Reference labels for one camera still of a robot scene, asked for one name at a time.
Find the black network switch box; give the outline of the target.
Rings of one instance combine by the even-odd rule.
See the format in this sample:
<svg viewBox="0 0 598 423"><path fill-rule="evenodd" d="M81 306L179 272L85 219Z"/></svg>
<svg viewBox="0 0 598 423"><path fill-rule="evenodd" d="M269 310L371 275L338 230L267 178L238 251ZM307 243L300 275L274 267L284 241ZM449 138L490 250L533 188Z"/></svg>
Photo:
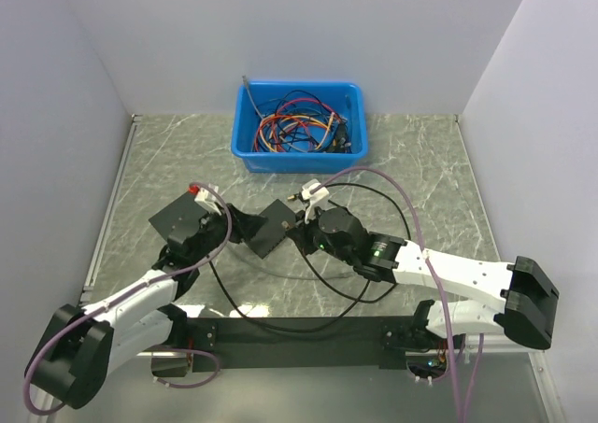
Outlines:
<svg viewBox="0 0 598 423"><path fill-rule="evenodd" d="M149 224L170 247L181 248L195 236L200 220L207 214L191 192L184 192L149 218Z"/></svg>

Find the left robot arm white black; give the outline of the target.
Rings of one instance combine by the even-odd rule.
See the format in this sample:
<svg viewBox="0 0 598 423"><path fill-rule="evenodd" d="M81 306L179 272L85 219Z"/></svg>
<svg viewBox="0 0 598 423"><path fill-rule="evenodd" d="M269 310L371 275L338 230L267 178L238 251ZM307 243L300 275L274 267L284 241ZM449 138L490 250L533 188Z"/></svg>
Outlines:
<svg viewBox="0 0 598 423"><path fill-rule="evenodd" d="M249 242L266 222L231 204L195 202L172 203L151 217L164 246L150 269L102 301L66 304L51 317L24 372L28 409L39 416L50 413L33 404L31 387L49 393L61 407L85 406L109 374L149 348L188 359L203 356L192 343L187 314L174 302L191 288L200 267L227 244Z"/></svg>

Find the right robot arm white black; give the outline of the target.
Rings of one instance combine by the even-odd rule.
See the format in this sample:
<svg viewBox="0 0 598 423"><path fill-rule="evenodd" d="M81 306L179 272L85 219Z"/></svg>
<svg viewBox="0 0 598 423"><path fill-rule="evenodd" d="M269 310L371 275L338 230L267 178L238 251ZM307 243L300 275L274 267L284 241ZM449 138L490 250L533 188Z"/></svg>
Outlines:
<svg viewBox="0 0 598 423"><path fill-rule="evenodd" d="M502 334L535 350L552 345L559 291L540 265L519 256L513 262L479 261L420 248L404 238L369 232L344 207L299 219L286 234L299 250L317 250L374 282L423 286L460 296L422 306L411 336L431 347L449 334Z"/></svg>

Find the blue plastic bin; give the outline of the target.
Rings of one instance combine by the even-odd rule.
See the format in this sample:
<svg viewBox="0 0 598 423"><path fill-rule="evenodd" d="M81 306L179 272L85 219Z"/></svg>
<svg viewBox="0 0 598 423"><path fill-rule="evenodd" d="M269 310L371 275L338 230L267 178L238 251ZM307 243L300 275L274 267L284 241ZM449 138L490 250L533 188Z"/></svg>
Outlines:
<svg viewBox="0 0 598 423"><path fill-rule="evenodd" d="M252 173L336 173L368 149L354 83L261 80L237 91L231 151Z"/></svg>

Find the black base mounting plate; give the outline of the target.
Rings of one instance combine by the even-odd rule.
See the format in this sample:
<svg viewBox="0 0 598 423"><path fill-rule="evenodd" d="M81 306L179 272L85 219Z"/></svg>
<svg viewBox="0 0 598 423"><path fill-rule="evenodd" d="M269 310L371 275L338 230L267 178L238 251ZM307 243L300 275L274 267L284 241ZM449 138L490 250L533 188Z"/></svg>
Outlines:
<svg viewBox="0 0 598 423"><path fill-rule="evenodd" d="M216 355L223 369L377 366L404 370L419 354L446 349L445 339L414 316L188 318L173 341L154 351L191 348Z"/></svg>

